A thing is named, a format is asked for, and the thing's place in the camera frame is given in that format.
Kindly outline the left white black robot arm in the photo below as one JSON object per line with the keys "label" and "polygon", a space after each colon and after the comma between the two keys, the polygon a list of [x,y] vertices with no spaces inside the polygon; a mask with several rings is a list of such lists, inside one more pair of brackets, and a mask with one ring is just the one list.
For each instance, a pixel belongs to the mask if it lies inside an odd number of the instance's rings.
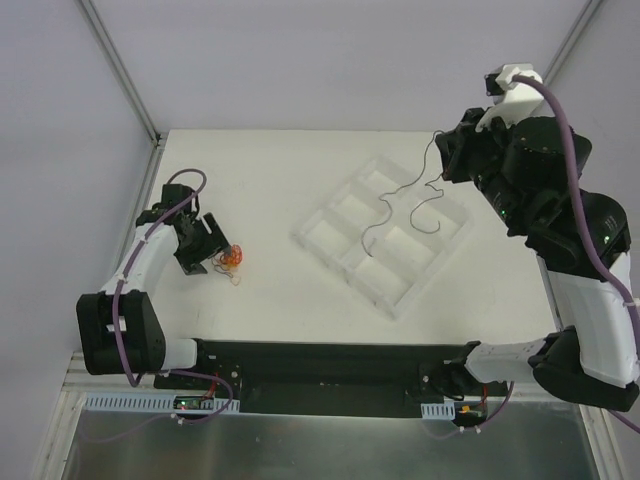
{"label": "left white black robot arm", "polygon": [[114,276],[76,304],[82,351],[92,375],[157,373],[176,370],[188,388],[204,387],[210,363],[198,356],[191,338],[165,337],[152,296],[168,263],[182,272],[205,274],[203,263],[231,245],[210,213],[200,215],[193,188],[168,183],[161,199],[136,220],[135,237]]}

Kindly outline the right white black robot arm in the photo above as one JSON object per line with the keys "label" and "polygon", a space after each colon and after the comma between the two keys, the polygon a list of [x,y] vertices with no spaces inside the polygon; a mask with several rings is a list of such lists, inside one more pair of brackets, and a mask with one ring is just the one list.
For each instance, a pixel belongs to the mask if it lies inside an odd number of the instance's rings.
{"label": "right white black robot arm", "polygon": [[471,182],[545,267],[546,290],[558,327],[519,343],[466,344],[433,373],[435,388],[473,394],[494,381],[534,382],[554,397],[616,412],[639,396],[639,356],[621,290],[628,288],[631,239],[627,216],[613,198],[580,194],[598,271],[579,235],[571,204],[566,158],[557,122],[529,117],[508,125],[480,121],[467,110],[459,124],[437,135],[443,177]]}

